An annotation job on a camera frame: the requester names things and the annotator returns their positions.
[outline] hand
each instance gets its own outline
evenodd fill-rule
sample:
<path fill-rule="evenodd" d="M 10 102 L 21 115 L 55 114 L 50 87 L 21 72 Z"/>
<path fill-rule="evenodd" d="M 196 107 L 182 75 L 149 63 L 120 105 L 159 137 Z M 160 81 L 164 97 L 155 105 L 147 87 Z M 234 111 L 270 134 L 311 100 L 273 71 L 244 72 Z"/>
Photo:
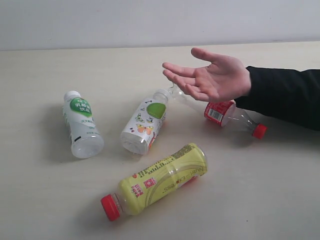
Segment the hand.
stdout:
<path fill-rule="evenodd" d="M 225 102 L 249 94 L 250 73 L 237 58 L 193 48 L 191 54 L 211 64 L 190 68 L 165 62 L 163 74 L 187 95 L 204 102 Z"/>

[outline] yellow label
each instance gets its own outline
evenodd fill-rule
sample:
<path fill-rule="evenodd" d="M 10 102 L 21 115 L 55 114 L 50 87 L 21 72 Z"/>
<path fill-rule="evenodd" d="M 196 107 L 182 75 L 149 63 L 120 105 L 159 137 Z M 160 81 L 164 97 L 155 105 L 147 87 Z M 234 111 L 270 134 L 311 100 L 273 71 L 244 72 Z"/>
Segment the yellow label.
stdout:
<path fill-rule="evenodd" d="M 123 179 L 119 188 L 132 215 L 207 172 L 207 160 L 194 143 Z"/>

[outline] white tabletop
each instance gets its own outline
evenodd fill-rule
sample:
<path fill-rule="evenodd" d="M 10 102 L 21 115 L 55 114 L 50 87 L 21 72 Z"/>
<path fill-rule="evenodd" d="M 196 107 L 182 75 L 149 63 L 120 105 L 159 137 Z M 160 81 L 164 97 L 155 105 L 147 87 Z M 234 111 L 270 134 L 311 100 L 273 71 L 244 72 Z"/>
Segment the white tabletop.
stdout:
<path fill-rule="evenodd" d="M 320 42 L 206 46 L 246 65 L 320 67 Z M 1 240 L 319 240 L 320 134 L 250 112 L 264 139 L 230 134 L 172 103 L 148 155 L 119 135 L 140 101 L 171 84 L 164 61 L 197 67 L 190 47 L 0 52 Z M 91 104 L 104 150 L 72 156 L 64 93 Z M 110 223 L 101 197 L 124 177 L 195 142 L 209 171 L 140 215 Z"/>

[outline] green leaf graphic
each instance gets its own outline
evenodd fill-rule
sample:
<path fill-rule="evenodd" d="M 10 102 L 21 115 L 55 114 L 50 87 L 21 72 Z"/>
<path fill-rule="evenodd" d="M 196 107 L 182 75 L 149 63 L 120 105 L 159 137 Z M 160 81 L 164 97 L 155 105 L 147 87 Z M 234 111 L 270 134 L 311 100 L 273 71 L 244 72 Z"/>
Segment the green leaf graphic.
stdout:
<path fill-rule="evenodd" d="M 163 103 L 154 102 L 148 105 L 146 111 L 150 116 L 156 119 L 161 119 L 166 111 L 166 105 Z"/>
<path fill-rule="evenodd" d="M 91 107 L 87 100 L 83 98 L 76 97 L 72 99 L 72 101 L 70 102 L 70 108 L 72 111 L 80 113 L 87 118 L 92 116 Z"/>

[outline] black jacket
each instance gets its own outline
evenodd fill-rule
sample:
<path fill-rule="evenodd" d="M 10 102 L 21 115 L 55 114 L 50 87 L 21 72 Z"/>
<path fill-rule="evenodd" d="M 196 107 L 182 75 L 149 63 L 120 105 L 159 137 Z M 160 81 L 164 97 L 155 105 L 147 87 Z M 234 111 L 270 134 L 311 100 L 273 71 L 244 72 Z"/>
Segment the black jacket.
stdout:
<path fill-rule="evenodd" d="M 238 108 L 320 131 L 320 69 L 247 69 L 251 91 L 235 100 Z"/>

